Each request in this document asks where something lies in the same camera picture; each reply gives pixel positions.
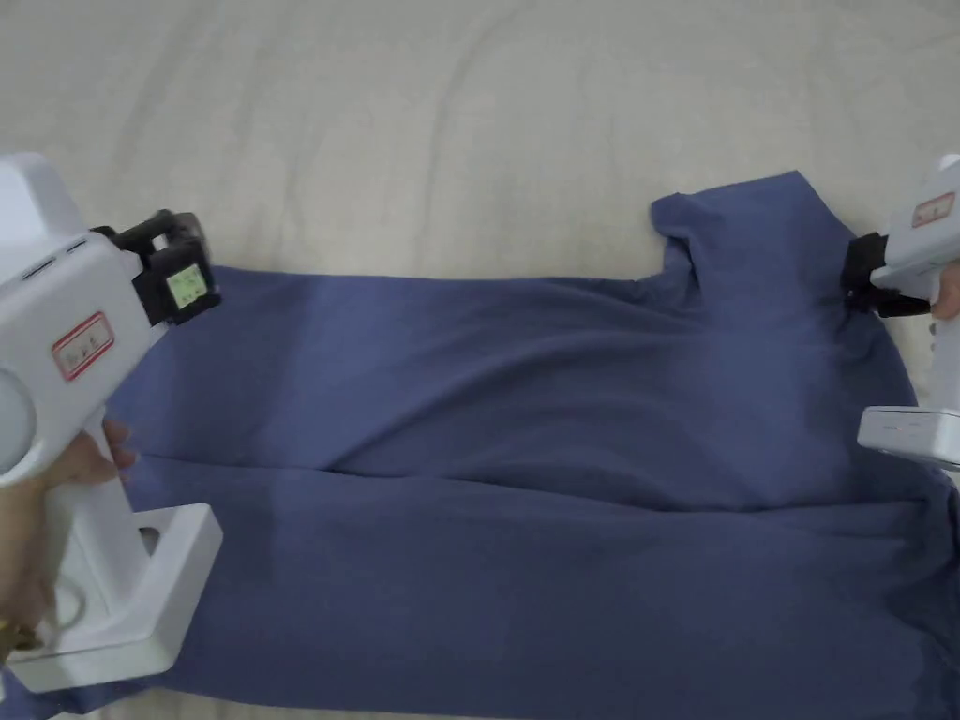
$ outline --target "bed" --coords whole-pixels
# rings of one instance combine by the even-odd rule
[[[799,169],[881,228],[960,146],[958,50],[952,0],[0,0],[0,150],[52,158],[92,225],[197,212],[227,265],[635,278],[673,191]],[[922,396],[925,322],[893,332]]]

